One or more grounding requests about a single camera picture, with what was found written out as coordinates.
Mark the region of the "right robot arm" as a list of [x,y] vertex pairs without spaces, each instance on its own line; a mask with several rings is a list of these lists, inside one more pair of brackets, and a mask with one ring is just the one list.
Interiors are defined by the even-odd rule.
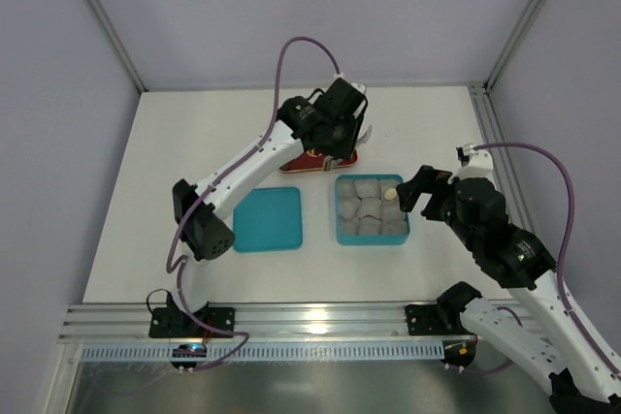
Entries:
[[510,222],[505,196],[489,179],[461,179],[421,166],[396,193],[404,212],[429,195],[422,216],[444,223],[481,271],[529,312],[544,337],[505,317],[464,281],[437,299],[448,328],[488,340],[537,381],[557,413],[619,412],[620,376],[604,363],[609,345],[590,347],[572,319],[576,311],[565,307],[571,298],[556,282],[556,261],[534,234]]

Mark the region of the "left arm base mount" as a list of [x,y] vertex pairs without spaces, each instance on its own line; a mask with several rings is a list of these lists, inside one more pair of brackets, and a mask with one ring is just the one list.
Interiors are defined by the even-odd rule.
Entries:
[[[153,307],[150,297],[163,291],[163,304]],[[236,309],[226,306],[212,306],[206,303],[193,313],[185,313],[174,301],[172,293],[163,288],[153,290],[146,297],[146,308],[150,314],[148,336],[150,338],[232,338],[235,330]]]

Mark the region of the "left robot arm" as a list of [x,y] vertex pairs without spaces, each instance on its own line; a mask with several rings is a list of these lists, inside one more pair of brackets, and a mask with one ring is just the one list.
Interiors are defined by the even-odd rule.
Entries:
[[233,246],[235,235],[226,219],[250,191],[309,150],[334,159],[353,155],[368,106],[366,88],[338,76],[313,96],[285,100],[268,128],[212,175],[195,184],[181,179],[174,185],[178,228],[166,272],[176,276],[175,300],[185,312],[208,300],[207,262]]

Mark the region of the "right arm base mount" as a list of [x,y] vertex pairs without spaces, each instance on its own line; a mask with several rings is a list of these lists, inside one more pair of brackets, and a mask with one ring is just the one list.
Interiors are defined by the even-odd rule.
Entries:
[[460,315],[468,303],[481,297],[475,287],[460,281],[445,290],[434,303],[408,304],[405,316],[409,335],[469,335],[461,324]]

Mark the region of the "white oval chocolate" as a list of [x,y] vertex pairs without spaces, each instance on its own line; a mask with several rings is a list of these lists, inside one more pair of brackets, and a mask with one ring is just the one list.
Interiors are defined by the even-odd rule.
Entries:
[[383,197],[384,197],[384,199],[385,199],[386,201],[393,200],[393,199],[395,199],[397,196],[398,196],[398,194],[397,194],[397,190],[396,190],[395,188],[390,188],[390,189],[388,189],[388,190],[384,193],[384,195],[383,195]]

